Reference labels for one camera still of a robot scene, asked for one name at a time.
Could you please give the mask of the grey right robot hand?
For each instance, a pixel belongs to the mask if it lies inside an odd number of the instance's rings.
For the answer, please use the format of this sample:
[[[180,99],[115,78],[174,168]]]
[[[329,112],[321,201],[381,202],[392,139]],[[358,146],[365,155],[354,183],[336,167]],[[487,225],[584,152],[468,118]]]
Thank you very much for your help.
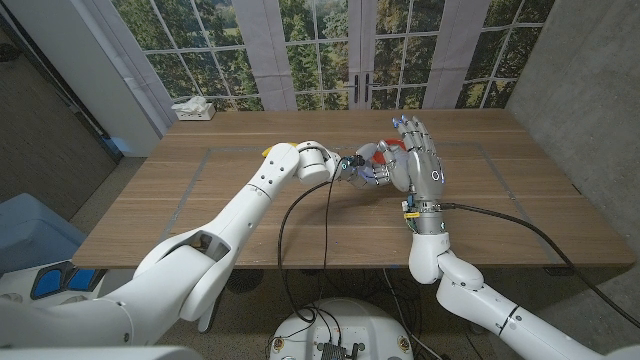
[[[399,191],[408,194],[404,208],[405,214],[409,215],[406,221],[417,234],[444,233],[439,201],[442,199],[445,178],[433,139],[416,116],[409,118],[402,115],[393,118],[392,123],[404,149],[381,140],[378,150],[382,153],[391,183]]]

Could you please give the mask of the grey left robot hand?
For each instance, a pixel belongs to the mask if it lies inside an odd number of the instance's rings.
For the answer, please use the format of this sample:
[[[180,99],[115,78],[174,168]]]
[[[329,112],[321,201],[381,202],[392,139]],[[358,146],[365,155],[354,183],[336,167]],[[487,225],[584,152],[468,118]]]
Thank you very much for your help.
[[[377,144],[367,143],[353,155],[341,158],[333,179],[347,181],[357,189],[389,185],[391,179],[386,165],[374,161],[374,155],[377,151]]]

